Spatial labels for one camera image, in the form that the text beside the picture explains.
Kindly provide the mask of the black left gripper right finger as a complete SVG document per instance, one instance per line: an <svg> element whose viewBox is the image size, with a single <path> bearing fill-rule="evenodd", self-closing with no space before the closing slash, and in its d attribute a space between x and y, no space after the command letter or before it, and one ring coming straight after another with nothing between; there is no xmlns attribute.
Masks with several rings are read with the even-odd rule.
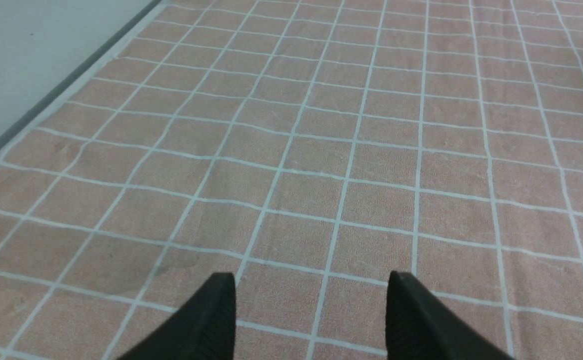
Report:
<svg viewBox="0 0 583 360"><path fill-rule="evenodd" d="M409 272L390 272L385 346L388 360L512 358L479 335Z"/></svg>

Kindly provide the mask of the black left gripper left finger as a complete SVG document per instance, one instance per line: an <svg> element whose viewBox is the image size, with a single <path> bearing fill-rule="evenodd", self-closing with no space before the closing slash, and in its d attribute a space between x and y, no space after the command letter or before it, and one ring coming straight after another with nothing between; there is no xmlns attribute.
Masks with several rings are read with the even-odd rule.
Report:
<svg viewBox="0 0 583 360"><path fill-rule="evenodd" d="M232 360L236 344L234 274L214 272L184 305L121 360Z"/></svg>

